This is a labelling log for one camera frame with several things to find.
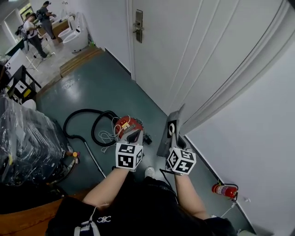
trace black pants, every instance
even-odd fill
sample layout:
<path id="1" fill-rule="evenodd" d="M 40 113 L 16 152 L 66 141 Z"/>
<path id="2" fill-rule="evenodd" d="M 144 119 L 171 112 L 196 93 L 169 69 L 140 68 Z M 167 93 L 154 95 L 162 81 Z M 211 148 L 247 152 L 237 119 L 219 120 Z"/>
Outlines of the black pants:
<path id="1" fill-rule="evenodd" d="M 173 197 L 175 197 L 177 199 L 177 196 L 174 192 L 174 190 L 165 182 L 161 181 L 161 180 L 156 180 L 153 179 L 151 177 L 146 177 L 142 182 L 136 183 L 134 180 L 134 175 L 132 172 L 129 172 L 117 197 L 116 198 L 121 198 L 122 195 L 130 192 L 131 189 L 133 189 L 134 187 L 154 187 L 154 188 L 159 188 L 162 190 L 166 190 L 167 192 L 169 192 Z"/>
<path id="2" fill-rule="evenodd" d="M 43 20 L 42 27 L 48 33 L 48 35 L 51 37 L 51 39 L 53 39 L 54 34 L 53 34 L 52 24 L 51 24 L 50 20 Z"/>
<path id="3" fill-rule="evenodd" d="M 35 35 L 34 37 L 31 37 L 30 39 L 28 39 L 29 42 L 37 49 L 38 53 L 43 57 L 47 57 L 47 54 L 43 51 L 42 49 L 42 44 L 40 42 L 40 39 L 38 37 L 38 35 Z"/>

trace white door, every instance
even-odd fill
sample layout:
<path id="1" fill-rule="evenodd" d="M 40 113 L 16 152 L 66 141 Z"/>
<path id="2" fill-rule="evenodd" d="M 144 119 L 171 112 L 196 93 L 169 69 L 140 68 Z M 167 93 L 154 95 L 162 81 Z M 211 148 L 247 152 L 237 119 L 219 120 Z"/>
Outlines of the white door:
<path id="1" fill-rule="evenodd" d="M 169 114 L 188 120 L 239 67 L 282 0 L 133 0 L 143 11 L 133 36 L 135 80 Z"/>

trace green floor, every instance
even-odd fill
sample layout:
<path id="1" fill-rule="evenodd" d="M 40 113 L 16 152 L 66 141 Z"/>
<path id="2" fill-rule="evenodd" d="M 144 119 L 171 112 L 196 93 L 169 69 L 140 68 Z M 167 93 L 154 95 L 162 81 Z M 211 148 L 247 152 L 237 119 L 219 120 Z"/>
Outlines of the green floor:
<path id="1" fill-rule="evenodd" d="M 144 178 L 144 170 L 147 166 L 152 165 L 156 170 L 164 168 L 165 160 L 157 157 L 156 151 L 167 116 L 109 54 L 104 53 L 82 65 L 53 85 L 36 102 L 37 110 L 56 119 L 61 126 L 69 114 L 82 108 L 111 110 L 118 116 L 130 115 L 140 119 L 153 143 L 144 146 L 145 157 L 137 168 L 136 179 Z M 95 114 L 78 115 L 70 121 L 68 133 L 81 135 L 87 140 L 96 160 L 104 172 L 108 174 L 112 166 L 115 165 L 115 147 L 109 148 L 104 154 L 100 150 L 101 147 L 92 141 L 90 131 L 96 117 Z M 97 134 L 100 130 L 111 132 L 109 119 L 106 118 L 99 122 Z M 102 175 L 98 172 L 82 141 L 70 140 L 70 144 L 75 151 L 81 152 L 81 162 L 70 176 L 60 183 L 60 186 L 68 194 L 75 194 L 79 190 L 92 187 L 101 181 Z M 175 186 L 173 176 L 167 175 L 167 177 Z M 164 180 L 160 171 L 156 171 L 156 178 Z M 190 178 L 209 214 L 221 216 L 229 209 L 230 201 L 211 192 L 211 187 L 216 183 L 216 179 L 201 160 L 198 160 Z M 226 217 L 237 230 L 252 231 L 251 226 L 236 207 L 231 209 Z"/>

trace vacuum hose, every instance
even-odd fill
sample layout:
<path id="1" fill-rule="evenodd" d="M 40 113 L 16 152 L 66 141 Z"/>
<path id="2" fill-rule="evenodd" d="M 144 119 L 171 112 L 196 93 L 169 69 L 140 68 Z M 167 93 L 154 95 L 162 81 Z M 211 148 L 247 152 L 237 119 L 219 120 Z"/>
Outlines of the vacuum hose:
<path id="1" fill-rule="evenodd" d="M 91 137 L 93 139 L 93 141 L 100 145 L 100 146 L 103 146 L 103 147 L 108 147 L 108 146 L 111 146 L 113 144 L 116 143 L 116 140 L 112 140 L 110 141 L 109 143 L 103 143 L 103 142 L 100 142 L 97 140 L 97 138 L 95 137 L 95 128 L 97 126 L 97 123 L 100 121 L 101 118 L 103 117 L 108 117 L 110 120 L 112 120 L 113 124 L 115 125 L 116 122 L 118 121 L 118 117 L 117 115 L 112 112 L 112 111 L 105 111 L 105 112 L 102 112 L 102 111 L 99 111 L 99 110 L 95 110 L 95 109 L 81 109 L 81 110 L 77 110 L 75 112 L 73 112 L 71 115 L 68 116 L 68 118 L 65 120 L 65 123 L 64 123 L 64 127 L 63 127 L 63 131 L 64 131 L 64 134 L 66 137 L 70 138 L 70 139 L 74 139 L 74 138 L 78 138 L 80 139 L 81 141 L 84 142 L 84 145 L 86 146 L 91 158 L 93 159 L 94 163 L 96 164 L 98 170 L 102 173 L 102 175 L 104 176 L 104 178 L 106 177 L 106 175 L 104 174 L 102 168 L 100 167 L 100 165 L 98 164 L 98 162 L 96 161 L 96 159 L 94 158 L 94 155 L 92 154 L 86 140 L 82 137 L 82 136 L 79 136 L 79 135 L 69 135 L 67 132 L 66 132 L 66 127 L 68 125 L 68 122 L 71 118 L 73 118 L 75 115 L 79 114 L 79 113 L 83 113 L 83 112 L 92 112 L 92 113 L 97 113 L 99 114 L 98 118 L 96 118 L 96 120 L 94 121 L 93 125 L 92 125 L 92 128 L 91 128 Z"/>

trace door frame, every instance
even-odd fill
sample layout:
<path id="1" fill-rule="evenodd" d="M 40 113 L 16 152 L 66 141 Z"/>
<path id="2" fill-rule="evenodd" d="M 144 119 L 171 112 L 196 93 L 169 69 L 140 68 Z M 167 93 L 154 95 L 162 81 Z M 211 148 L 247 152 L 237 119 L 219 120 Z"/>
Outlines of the door frame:
<path id="1" fill-rule="evenodd" d="M 133 43 L 133 0 L 126 0 L 126 5 L 130 72 L 131 79 L 136 81 Z M 277 61 L 281 55 L 280 52 L 285 50 L 285 45 L 291 40 L 295 32 L 294 22 L 295 11 L 293 7 L 287 0 L 282 0 L 271 24 L 252 51 L 219 90 L 183 124 L 180 130 L 181 133 L 185 135 L 208 120 L 254 84 Z"/>

